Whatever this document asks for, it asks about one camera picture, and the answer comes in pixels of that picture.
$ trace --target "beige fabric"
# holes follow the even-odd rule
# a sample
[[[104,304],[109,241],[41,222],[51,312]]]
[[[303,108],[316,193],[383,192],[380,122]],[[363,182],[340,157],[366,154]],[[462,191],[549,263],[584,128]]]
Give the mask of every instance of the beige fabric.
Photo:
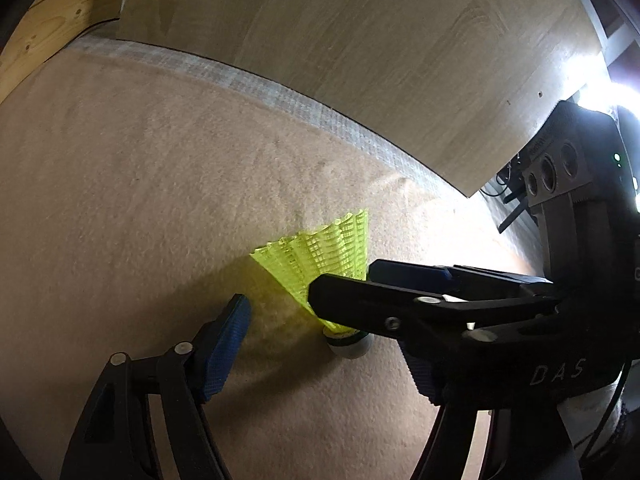
[[[368,207],[370,259],[529,270],[476,209],[321,130],[188,76],[69,50],[0,107],[0,203],[0,415],[45,480],[111,353],[191,338],[234,292],[254,320],[206,409],[234,478],[409,478],[436,410],[395,343],[335,357],[247,254]]]

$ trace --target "yellow shuttlecock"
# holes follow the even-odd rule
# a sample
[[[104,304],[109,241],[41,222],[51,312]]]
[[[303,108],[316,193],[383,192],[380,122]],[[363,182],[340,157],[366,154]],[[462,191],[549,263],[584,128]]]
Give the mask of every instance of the yellow shuttlecock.
[[[367,277],[366,210],[348,213],[316,231],[302,231],[256,249],[252,258],[261,264],[311,314],[309,284],[320,274],[331,273],[365,280]],[[320,321],[334,334],[353,329]]]

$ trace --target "bright light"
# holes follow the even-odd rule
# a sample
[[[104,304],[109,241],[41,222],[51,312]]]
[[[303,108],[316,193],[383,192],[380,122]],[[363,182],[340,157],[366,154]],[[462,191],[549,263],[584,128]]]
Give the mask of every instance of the bright light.
[[[622,106],[640,119],[640,94],[628,86],[605,78],[585,85],[580,90],[578,105],[596,112],[611,114],[614,106]]]

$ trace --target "wooden board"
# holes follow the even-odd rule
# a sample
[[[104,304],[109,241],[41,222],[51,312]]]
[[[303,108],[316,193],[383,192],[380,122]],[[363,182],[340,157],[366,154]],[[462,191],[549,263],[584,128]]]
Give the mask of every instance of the wooden board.
[[[580,0],[127,0],[119,37],[276,80],[470,195],[582,83]]]
[[[121,3],[122,0],[36,0],[0,54],[0,102],[86,28],[117,18]]]

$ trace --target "light brown wooden panel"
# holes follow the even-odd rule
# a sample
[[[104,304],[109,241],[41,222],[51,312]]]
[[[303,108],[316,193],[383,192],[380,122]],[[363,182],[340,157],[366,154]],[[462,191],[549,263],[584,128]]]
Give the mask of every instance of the light brown wooden panel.
[[[122,0],[36,0],[0,54],[0,102],[86,28],[117,18],[121,3]]]
[[[127,0],[119,37],[276,80],[465,194],[580,87],[572,62],[600,50],[580,0]]]

